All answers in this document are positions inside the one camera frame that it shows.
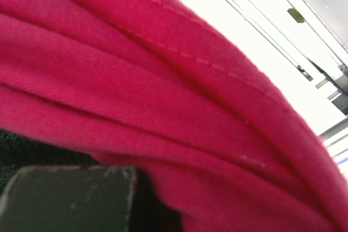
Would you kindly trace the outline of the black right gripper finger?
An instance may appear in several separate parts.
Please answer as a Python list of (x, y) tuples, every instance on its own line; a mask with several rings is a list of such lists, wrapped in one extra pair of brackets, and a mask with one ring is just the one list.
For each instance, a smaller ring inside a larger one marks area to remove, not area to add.
[(1, 194), (1, 231), (128, 231), (132, 167), (31, 166)]

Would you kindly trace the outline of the magenta pink cloth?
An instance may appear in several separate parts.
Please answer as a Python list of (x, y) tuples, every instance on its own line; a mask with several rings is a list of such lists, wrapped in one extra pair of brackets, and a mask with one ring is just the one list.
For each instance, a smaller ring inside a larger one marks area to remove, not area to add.
[(347, 231), (347, 182), (178, 0), (1, 0), (1, 128), (135, 165), (184, 231)]

